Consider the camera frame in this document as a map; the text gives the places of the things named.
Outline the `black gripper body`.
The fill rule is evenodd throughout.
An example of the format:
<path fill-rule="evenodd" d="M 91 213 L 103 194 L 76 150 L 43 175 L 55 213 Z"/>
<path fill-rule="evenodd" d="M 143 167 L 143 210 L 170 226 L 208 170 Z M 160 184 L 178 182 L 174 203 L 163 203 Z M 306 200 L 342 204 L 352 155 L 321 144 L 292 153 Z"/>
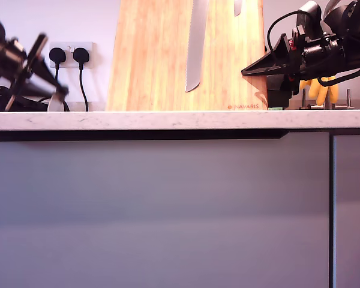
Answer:
<path fill-rule="evenodd" d="M 291 51 L 296 56 L 292 73 L 300 79 L 329 77 L 344 70 L 343 40 L 328 25 L 297 25 L 292 40 Z"/>
<path fill-rule="evenodd" d="M 28 97 L 47 96 L 46 91 L 29 81 L 32 66 L 40 60 L 41 50 L 46 41 L 46 34 L 40 34 L 29 53 L 26 53 L 15 39 L 0 43 L 0 77 L 11 82 L 5 111 L 9 111 L 15 101 L 30 107 Z"/>

